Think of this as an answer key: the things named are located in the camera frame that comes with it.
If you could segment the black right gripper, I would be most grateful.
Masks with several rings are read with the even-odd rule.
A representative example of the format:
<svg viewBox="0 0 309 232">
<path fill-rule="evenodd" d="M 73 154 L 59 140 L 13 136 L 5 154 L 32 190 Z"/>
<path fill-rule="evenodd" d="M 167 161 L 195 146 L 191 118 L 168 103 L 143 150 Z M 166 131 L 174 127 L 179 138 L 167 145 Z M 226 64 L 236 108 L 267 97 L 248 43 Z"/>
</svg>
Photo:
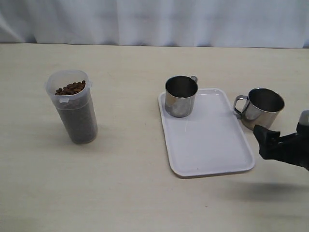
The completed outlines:
<svg viewBox="0 0 309 232">
<path fill-rule="evenodd" d="M 281 137 L 279 131 L 271 131 L 255 125 L 253 134 L 259 144 L 259 154 L 265 160 L 277 160 L 309 170 L 309 125 L 298 122 L 296 132 Z"/>
</svg>

